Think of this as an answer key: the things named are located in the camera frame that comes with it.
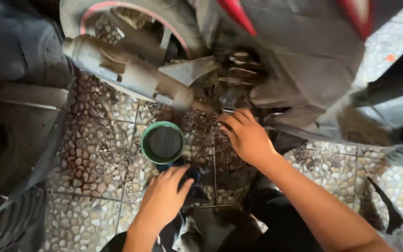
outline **person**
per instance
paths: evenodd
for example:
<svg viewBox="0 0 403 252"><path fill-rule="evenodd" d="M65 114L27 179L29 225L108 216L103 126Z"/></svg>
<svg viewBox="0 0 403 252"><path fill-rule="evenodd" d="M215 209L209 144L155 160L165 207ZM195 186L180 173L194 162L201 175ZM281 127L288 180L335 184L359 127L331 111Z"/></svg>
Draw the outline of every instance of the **person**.
<svg viewBox="0 0 403 252"><path fill-rule="evenodd" d="M360 215L294 169L279 155L248 109L219 120L244 161L256 167L282 192L263 188L248 201L249 211L269 227L248 251L390 252L392 249ZM123 252L150 252L166 225L179 214L193 183L181 178L188 169L171 167L153 178L126 233Z"/></svg>

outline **green container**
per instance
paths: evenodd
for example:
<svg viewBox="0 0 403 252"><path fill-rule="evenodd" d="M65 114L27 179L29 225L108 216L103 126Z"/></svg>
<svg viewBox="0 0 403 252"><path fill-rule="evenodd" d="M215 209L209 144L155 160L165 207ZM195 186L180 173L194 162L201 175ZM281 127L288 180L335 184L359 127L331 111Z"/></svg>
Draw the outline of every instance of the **green container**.
<svg viewBox="0 0 403 252"><path fill-rule="evenodd" d="M180 146L180 149L178 150L178 152L175 155L173 155L172 157L169 157L169 158L159 157L159 156L155 155L155 153L152 151L152 148L150 147L150 136L152 135L152 132L159 127L171 127L172 129L174 129L180 133L181 146ZM156 164L159 164L159 165L169 164L169 163L172 163L173 161L177 160L183 152L183 147L184 147L183 132L177 125L175 125L171 122L163 121L163 122L153 123L147 127L147 129L144 131L144 133L142 134L142 137L141 137L142 153L150 161L152 161Z"/></svg>

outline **left hand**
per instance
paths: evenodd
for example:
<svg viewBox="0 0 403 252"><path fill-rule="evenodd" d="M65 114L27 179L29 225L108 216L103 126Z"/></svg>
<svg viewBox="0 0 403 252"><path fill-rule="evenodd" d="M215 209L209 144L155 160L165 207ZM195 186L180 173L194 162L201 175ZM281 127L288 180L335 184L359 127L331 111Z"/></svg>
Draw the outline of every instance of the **left hand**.
<svg viewBox="0 0 403 252"><path fill-rule="evenodd" d="M178 191L178 184L189 167L188 164L182 167L171 167L150 180L131 228L144 235L158 236L161 230L176 217L194 183L194 180L190 178Z"/></svg>

